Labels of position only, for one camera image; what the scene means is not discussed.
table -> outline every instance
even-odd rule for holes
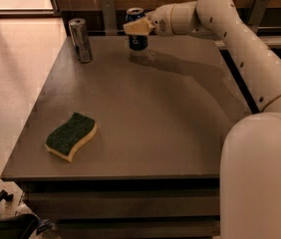
[[[250,110],[214,42],[90,39],[89,64],[65,41],[1,178],[64,238],[219,234],[221,148]],[[73,112],[99,128],[69,163],[44,143]]]

sponge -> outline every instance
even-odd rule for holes
[[[56,128],[47,138],[47,149],[61,158],[72,162],[77,150],[93,138],[97,123],[88,117],[73,113],[70,119]]]

can lid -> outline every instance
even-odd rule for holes
[[[129,15],[138,15],[140,13],[143,13],[143,8],[130,8],[127,10],[127,14]]]
[[[85,19],[75,18],[69,21],[71,26],[83,26],[85,24]]]

dark blue can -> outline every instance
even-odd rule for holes
[[[127,22],[135,21],[144,17],[144,12],[142,8],[131,8],[127,11]],[[141,51],[147,47],[147,36],[129,36],[130,48],[135,51]]]

glossy floor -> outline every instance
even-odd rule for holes
[[[65,38],[60,18],[0,19],[0,174]],[[1,189],[15,195],[11,203],[2,201],[2,217],[31,212],[14,183],[0,180]],[[31,238],[58,235],[49,231]]]

